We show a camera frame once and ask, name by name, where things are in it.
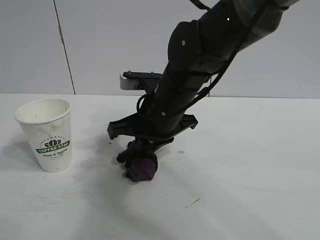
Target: white paper cup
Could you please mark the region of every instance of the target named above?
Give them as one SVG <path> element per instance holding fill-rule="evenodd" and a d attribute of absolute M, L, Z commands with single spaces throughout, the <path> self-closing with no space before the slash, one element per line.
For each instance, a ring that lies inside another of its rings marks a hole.
<path fill-rule="evenodd" d="M 15 113 L 15 119 L 46 172 L 59 172 L 71 164 L 70 111 L 66 100 L 41 99 L 23 105 Z"/>

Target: black robotic arm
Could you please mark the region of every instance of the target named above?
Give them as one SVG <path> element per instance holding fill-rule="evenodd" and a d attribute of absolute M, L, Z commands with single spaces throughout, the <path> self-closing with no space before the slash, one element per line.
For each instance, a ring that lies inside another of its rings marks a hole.
<path fill-rule="evenodd" d="M 163 74 L 123 73 L 122 88 L 128 82 L 131 88 L 146 91 L 137 103 L 137 113 L 108 126 L 111 139 L 118 135 L 135 137 L 117 158 L 126 162 L 129 178 L 153 178 L 158 165 L 155 151 L 198 123 L 185 111 L 209 93 L 239 51 L 274 32 L 283 12 L 298 1 L 220 0 L 199 20 L 177 25 L 169 40 Z M 198 7 L 201 4 L 191 2 Z M 214 75 L 211 85 L 199 91 Z"/>

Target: purple cloth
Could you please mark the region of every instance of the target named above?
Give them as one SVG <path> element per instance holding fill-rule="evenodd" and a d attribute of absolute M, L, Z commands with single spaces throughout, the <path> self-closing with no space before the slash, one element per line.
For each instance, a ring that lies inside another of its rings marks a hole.
<path fill-rule="evenodd" d="M 125 163 L 128 169 L 125 175 L 133 182 L 151 181 L 158 170 L 156 154 L 149 148 L 141 148 L 135 141 L 116 159 L 119 163 Z"/>

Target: cup rim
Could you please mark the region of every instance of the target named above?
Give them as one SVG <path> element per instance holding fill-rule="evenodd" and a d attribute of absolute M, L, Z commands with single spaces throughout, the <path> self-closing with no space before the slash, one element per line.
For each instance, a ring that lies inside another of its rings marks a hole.
<path fill-rule="evenodd" d="M 27 122 L 27 121 L 21 121 L 17 118 L 17 113 L 24 107 L 28 106 L 28 105 L 31 105 L 31 104 L 34 104 L 36 102 L 40 102 L 40 101 L 43 101 L 43 100 L 60 100 L 60 101 L 64 101 L 66 103 L 69 104 L 69 108 L 61 115 L 55 117 L 55 118 L 52 118 L 50 120 L 47 120 L 47 121 L 39 121 L 39 122 Z M 51 123 L 51 122 L 54 122 L 56 120 L 59 120 L 59 119 L 62 119 L 63 117 L 65 117 L 66 115 L 68 115 L 71 111 L 71 105 L 70 103 L 65 100 L 65 99 L 60 99 L 60 98 L 43 98 L 43 99 L 38 99 L 38 100 L 35 100 L 35 101 L 31 101 L 31 102 L 28 102 L 24 105 L 22 105 L 21 107 L 18 108 L 18 110 L 15 112 L 14 114 L 14 119 L 20 123 L 20 124 L 25 124 L 25 125 L 40 125 L 40 124 L 48 124 L 48 123 Z"/>

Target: table surface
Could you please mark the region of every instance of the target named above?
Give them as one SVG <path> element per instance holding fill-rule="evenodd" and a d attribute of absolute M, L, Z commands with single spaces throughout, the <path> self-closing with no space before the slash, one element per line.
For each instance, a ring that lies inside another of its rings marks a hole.
<path fill-rule="evenodd" d="M 71 103 L 73 160 L 40 169 L 14 120 L 43 98 Z M 0 94 L 1 240 L 318 240 L 320 100 L 206 98 L 199 125 L 157 153 L 133 184 L 106 128 L 135 96 Z"/>

